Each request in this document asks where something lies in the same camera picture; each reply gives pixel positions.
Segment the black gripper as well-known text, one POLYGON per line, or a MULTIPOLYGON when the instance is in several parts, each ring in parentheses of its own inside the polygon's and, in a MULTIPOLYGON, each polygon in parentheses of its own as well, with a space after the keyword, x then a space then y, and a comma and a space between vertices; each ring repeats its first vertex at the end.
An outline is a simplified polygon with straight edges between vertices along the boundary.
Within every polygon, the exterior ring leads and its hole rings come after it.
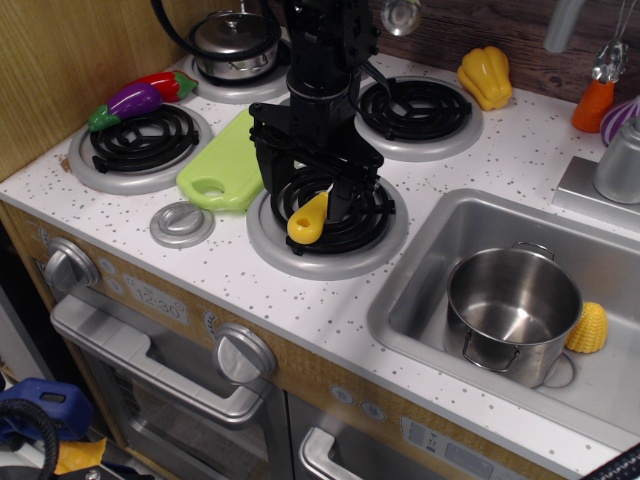
POLYGON ((290 183, 296 161, 333 179, 327 219, 341 220, 379 181, 383 156, 356 130, 359 89, 330 97, 292 91, 289 103, 254 103, 250 138, 266 190, 275 196, 290 183))

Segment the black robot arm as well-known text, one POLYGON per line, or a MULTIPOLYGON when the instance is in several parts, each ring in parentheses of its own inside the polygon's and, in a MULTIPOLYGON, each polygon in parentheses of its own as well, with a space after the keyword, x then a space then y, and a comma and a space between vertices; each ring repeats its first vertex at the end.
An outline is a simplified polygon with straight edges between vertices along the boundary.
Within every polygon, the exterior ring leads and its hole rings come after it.
POLYGON ((255 103, 250 138, 266 191, 278 198, 301 163, 330 179, 328 218, 374 190, 383 156, 356 130, 362 71, 379 30, 365 1, 286 1, 286 105, 255 103))

